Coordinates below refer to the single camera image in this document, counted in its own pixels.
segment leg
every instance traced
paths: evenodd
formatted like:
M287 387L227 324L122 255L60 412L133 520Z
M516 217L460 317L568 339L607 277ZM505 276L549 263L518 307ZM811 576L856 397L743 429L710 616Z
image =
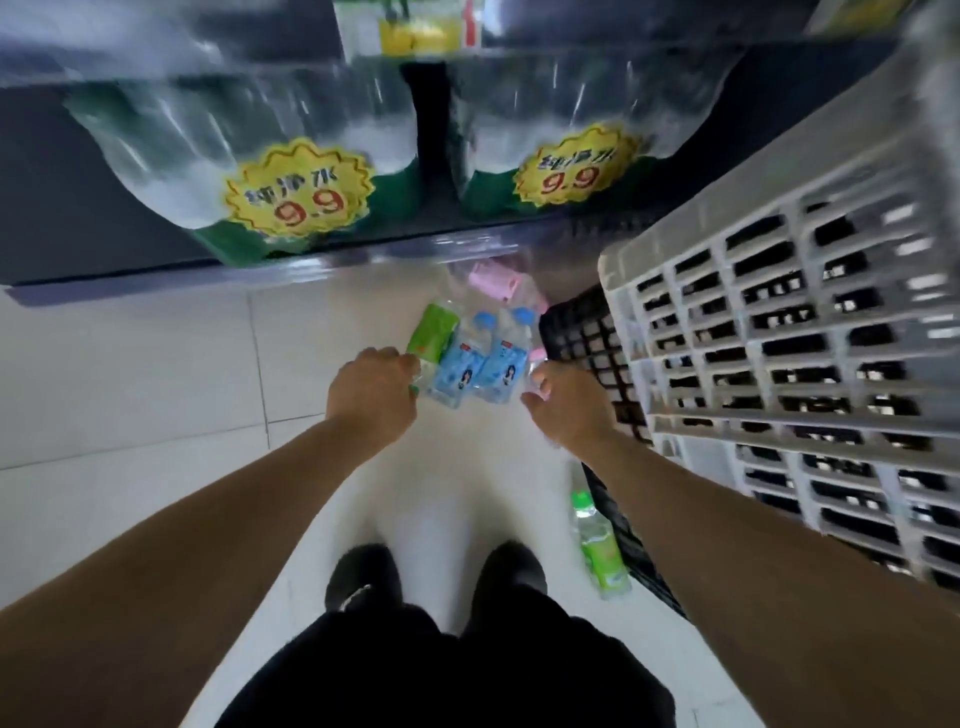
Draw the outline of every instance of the leg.
M513 690L544 708L562 705L567 717L674 725L670 691L620 640L547 596L540 563L518 542L498 546L484 565L461 647L479 694ZM535 686L541 695L530 694Z
M320 724L358 715L364 694L379 708L416 706L423 685L446 674L456 649L420 607L404 604L390 550L348 551L326 589L320 616L262 667L233 699L218 728Z

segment black shoe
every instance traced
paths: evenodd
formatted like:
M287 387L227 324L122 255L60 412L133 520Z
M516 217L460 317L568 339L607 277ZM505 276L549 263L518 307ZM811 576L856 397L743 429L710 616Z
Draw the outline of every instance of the black shoe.
M383 544L356 546L340 557L326 585L327 612L382 609L403 603L400 573Z
M507 541L491 551L476 589L473 590L471 611L476 616L482 605L504 589L527 586L546 594L546 575L534 552L519 541Z

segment blue bottle cap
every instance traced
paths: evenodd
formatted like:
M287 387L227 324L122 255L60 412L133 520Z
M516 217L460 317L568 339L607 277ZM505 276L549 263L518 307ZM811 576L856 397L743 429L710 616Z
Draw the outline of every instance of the blue bottle cap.
M480 311L473 317L473 323L480 328L493 328L496 326L496 316L489 311Z
M514 318L518 323L523 324L526 327L531 327L537 320L537 314L531 311L529 308L515 308Z

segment forearm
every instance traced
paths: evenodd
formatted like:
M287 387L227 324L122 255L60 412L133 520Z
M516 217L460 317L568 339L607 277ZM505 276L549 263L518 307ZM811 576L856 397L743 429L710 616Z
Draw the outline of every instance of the forearm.
M769 725L953 719L960 621L932 590L631 438L577 454Z
M321 423L0 612L0 723L177 725L372 454L361 433Z

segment green label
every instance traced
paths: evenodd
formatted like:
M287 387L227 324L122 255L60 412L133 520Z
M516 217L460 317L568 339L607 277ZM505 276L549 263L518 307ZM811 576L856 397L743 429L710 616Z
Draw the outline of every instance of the green label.
M460 323L460 317L453 311L431 303L423 311L420 323L410 337L407 353L415 354L424 361L440 363L450 336Z
M623 566L620 548L613 534L608 535L603 541L581 544L581 548L590 570L600 582L601 589L619 589L623 585L627 578L627 570Z

